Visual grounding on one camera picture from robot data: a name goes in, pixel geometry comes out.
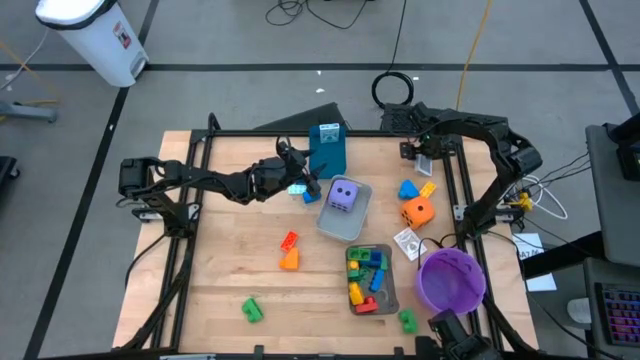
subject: wooden table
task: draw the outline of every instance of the wooden table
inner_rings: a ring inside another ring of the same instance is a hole
[[[159,157],[186,158],[190,132],[166,132]],[[308,139],[292,138],[298,149]],[[275,138],[217,137],[209,169],[233,172],[254,161],[274,156]],[[397,138],[348,138],[347,176],[373,187],[367,219],[358,244],[389,244],[393,251],[393,274],[400,308],[413,308],[420,334],[432,335],[427,320],[434,314],[418,303],[413,282],[417,262],[409,262],[393,241],[406,227],[398,209],[397,191],[403,179],[416,186],[431,180],[438,186],[431,200],[436,217],[418,230],[419,236],[439,239],[453,232],[450,202],[442,161],[435,161],[433,177],[416,174],[413,162],[400,159]],[[476,197],[495,177],[487,148],[465,140],[465,152]],[[196,157],[200,162],[201,151]],[[454,171],[457,164],[453,159]],[[462,189],[456,173],[457,188]],[[321,185],[326,189],[328,180]],[[171,192],[177,199],[177,190]],[[266,203],[242,206],[219,194],[205,193],[195,258],[181,337],[181,352],[250,353],[256,344],[268,353],[392,354],[395,346],[414,354],[414,335],[402,332],[397,315],[357,317],[348,306],[345,245],[321,235],[315,220],[322,202],[305,205],[286,191]],[[160,222],[142,225],[137,252],[162,233]],[[300,269],[285,272],[278,262],[279,248],[287,231],[300,235]],[[510,236],[507,226],[496,232]],[[433,244],[425,242],[429,251]],[[169,241],[144,257],[131,274],[125,294],[114,346],[129,340],[158,301]],[[485,236],[484,246],[491,284],[498,307],[530,345],[537,347],[524,283],[514,246],[498,237]],[[250,296],[257,299],[265,318],[251,324],[241,311]],[[168,312],[163,344],[168,344],[173,310]],[[481,311],[483,333],[489,334]]]

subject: yellow block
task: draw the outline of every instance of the yellow block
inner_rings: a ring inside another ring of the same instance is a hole
[[[356,282],[349,283],[349,298],[353,305],[360,305],[364,303],[364,296],[362,295],[362,289]]]
[[[424,184],[422,189],[420,189],[420,196],[428,198],[429,196],[431,196],[431,194],[433,194],[434,191],[436,191],[436,184],[429,181],[428,183]]]

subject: purple plastic bowl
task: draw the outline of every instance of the purple plastic bowl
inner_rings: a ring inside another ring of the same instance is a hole
[[[451,309],[464,315],[475,310],[486,287],[478,262],[458,249],[432,253],[416,275],[418,298],[435,313]]]

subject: orange cube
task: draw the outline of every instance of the orange cube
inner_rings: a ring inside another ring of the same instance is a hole
[[[436,211],[433,209],[429,199],[418,196],[402,205],[400,215],[402,215],[407,226],[412,230],[416,230],[431,221],[436,216]]]

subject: white bin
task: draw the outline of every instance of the white bin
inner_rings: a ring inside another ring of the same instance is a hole
[[[40,0],[36,18],[113,86],[135,84],[149,61],[116,0]]]

